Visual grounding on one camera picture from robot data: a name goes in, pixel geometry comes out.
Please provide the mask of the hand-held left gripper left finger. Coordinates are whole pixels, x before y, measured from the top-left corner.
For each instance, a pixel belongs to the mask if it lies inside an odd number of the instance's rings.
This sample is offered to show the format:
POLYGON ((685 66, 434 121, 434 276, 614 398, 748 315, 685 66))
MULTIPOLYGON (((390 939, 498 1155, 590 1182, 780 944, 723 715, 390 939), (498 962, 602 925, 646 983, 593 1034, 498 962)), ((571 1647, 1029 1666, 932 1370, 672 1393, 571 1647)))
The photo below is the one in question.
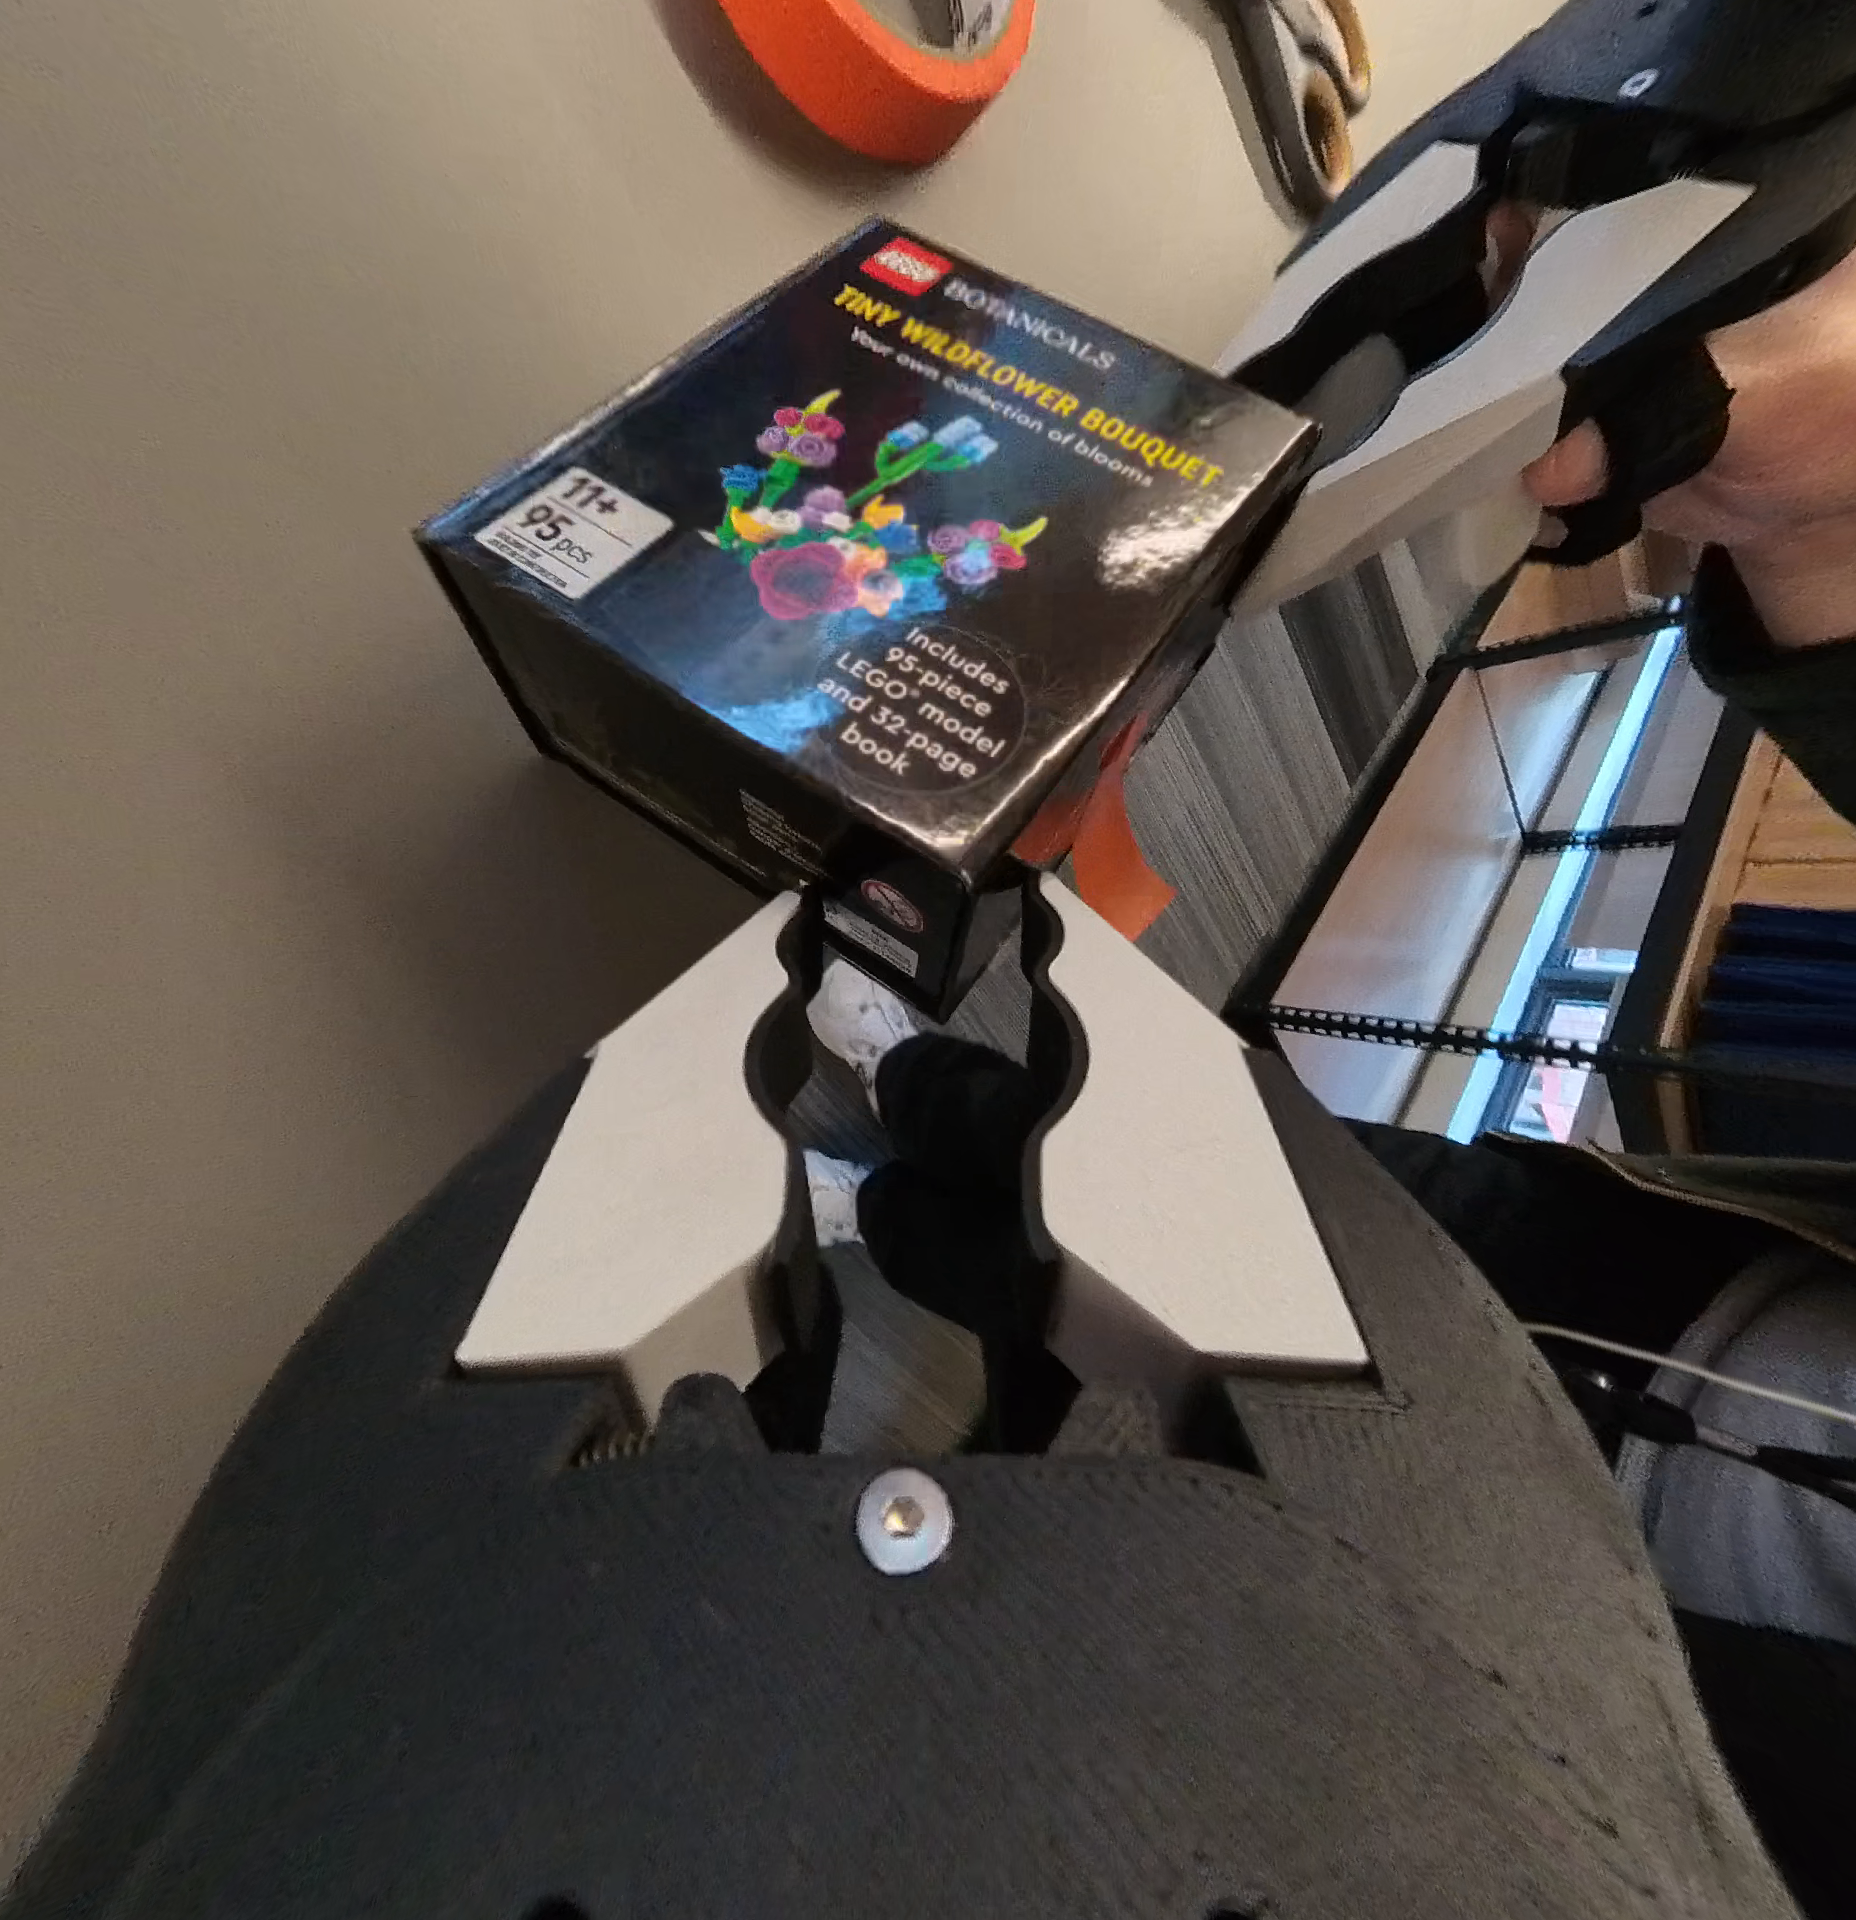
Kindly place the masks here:
POLYGON ((791 1102, 815 908, 756 903, 621 1014, 451 1348, 457 1370, 602 1370, 641 1420, 695 1370, 748 1391, 820 1358, 820 1263, 791 1102))

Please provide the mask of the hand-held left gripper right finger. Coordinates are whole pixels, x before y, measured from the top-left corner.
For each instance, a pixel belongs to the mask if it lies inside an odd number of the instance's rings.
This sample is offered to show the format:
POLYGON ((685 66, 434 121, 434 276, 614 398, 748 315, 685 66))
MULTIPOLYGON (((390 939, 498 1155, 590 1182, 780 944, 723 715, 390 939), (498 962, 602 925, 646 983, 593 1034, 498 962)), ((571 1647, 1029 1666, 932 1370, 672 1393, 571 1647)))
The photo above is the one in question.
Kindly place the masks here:
POLYGON ((1076 1381, 1182 1402, 1191 1381, 1367 1381, 1372 1348, 1281 1162, 1240 1044, 1068 880, 1029 890, 1029 991, 1068 1093, 1029 1145, 1076 1381))

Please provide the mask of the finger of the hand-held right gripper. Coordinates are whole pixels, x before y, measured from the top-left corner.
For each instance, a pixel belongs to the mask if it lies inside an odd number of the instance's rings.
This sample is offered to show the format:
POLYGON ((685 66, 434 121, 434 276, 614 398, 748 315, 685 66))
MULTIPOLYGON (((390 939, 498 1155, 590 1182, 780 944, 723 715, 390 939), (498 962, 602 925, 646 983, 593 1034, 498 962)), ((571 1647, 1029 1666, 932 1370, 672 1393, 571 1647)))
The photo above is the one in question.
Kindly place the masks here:
POLYGON ((1330 205, 1330 224, 1281 254, 1269 306, 1216 373, 1288 410, 1483 410, 1499 404, 1483 301, 1483 210, 1499 144, 1421 144, 1393 178, 1330 205))
POLYGON ((1359 439, 1330 464, 1295 482, 1271 547, 1247 567, 1238 616, 1271 616, 1295 586, 1367 567, 1390 540, 1429 532, 1435 513, 1509 496, 1513 532, 1535 506, 1513 496, 1513 464, 1561 447, 1564 361, 1649 301, 1708 224, 1723 224, 1753 182, 1673 178, 1629 205, 1601 205, 1561 214, 1493 320, 1429 361, 1372 439, 1359 439))

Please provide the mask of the orange grey handled scissors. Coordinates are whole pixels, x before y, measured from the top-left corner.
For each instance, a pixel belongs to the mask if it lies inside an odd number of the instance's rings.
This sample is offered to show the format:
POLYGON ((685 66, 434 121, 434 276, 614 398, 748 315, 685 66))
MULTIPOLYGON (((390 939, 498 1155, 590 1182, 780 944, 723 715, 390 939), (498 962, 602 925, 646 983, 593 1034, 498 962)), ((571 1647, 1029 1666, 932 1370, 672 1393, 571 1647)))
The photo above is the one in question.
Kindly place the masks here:
POLYGON ((1327 214, 1359 178, 1345 121, 1372 108, 1359 0, 1208 0, 1208 12, 1227 23, 1281 205, 1327 214))

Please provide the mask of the orange tape strip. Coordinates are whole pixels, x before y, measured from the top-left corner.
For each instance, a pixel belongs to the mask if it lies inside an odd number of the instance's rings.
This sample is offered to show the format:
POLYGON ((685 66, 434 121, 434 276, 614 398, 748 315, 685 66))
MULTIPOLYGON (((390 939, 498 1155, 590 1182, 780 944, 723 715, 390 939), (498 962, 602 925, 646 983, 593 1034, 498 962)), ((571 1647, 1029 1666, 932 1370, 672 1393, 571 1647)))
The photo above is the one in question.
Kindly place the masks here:
POLYGON ((1180 890, 1145 862, 1136 832, 1131 832, 1131 755, 1145 743, 1145 715, 1131 715, 1108 755, 1100 780, 1082 801, 1076 826, 1076 892, 1116 925, 1116 939, 1145 939, 1180 890))

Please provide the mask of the orange tape roll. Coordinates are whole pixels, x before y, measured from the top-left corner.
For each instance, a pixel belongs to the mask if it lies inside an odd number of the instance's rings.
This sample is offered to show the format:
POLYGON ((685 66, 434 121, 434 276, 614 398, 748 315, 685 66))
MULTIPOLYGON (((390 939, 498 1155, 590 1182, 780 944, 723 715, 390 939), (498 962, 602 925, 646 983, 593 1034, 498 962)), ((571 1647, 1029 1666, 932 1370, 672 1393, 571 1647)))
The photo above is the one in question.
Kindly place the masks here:
POLYGON ((946 158, 1029 45, 1029 0, 723 0, 740 53, 831 144, 946 158))

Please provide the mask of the black lego flower box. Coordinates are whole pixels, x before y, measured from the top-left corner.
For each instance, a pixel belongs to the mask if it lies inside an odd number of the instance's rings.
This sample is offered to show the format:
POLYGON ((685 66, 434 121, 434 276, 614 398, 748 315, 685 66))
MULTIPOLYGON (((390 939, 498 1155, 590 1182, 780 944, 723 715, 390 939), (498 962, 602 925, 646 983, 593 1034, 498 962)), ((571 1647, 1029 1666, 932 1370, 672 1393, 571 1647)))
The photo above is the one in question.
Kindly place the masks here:
POLYGON ((412 540, 542 755, 948 1014, 1312 439, 861 214, 412 540))

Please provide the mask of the person's right forearm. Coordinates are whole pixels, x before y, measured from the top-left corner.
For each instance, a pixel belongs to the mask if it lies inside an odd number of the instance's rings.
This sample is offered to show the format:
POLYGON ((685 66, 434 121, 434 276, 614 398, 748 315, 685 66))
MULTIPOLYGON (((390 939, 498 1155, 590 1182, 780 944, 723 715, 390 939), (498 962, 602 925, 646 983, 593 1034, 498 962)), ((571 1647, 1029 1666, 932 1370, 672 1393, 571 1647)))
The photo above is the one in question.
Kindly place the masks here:
POLYGON ((1736 556, 1705 547, 1689 658, 1842 826, 1856 826, 1856 635, 1775 644, 1736 556))

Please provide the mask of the person's right hand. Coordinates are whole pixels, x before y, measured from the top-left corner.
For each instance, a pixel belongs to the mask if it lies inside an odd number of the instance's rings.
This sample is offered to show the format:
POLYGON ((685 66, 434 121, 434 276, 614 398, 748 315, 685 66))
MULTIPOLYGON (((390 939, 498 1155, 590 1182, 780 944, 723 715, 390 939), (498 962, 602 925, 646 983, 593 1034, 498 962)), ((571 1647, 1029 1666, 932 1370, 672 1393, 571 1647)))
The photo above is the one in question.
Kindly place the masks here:
POLYGON ((1769 315, 1708 329, 1736 390, 1705 474, 1649 532, 1723 547, 1775 644, 1856 635, 1856 253, 1769 315))

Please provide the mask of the person's dark trousers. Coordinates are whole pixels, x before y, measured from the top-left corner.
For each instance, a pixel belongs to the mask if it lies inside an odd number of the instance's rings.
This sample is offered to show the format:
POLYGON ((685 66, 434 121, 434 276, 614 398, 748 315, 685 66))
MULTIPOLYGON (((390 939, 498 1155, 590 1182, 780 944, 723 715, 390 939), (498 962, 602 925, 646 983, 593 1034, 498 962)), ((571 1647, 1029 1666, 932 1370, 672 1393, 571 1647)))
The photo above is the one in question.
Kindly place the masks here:
POLYGON ((1049 1455, 1076 1370, 1049 1358, 1059 1263, 1029 1258, 1044 1075, 981 1044, 913 1034, 871 1068, 889 1162, 858 1182, 871 1263, 981 1358, 979 1455, 1049 1455))

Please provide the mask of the black metal rack frame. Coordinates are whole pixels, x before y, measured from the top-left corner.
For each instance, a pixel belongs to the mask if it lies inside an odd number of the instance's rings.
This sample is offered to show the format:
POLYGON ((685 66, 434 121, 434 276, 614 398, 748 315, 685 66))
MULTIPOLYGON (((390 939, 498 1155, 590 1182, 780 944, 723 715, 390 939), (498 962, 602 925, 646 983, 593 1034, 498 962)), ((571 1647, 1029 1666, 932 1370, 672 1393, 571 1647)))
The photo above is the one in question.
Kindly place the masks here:
POLYGON ((1673 597, 1493 616, 1227 1014, 1393 1128, 1856 1162, 1856 826, 1696 676, 1673 597))

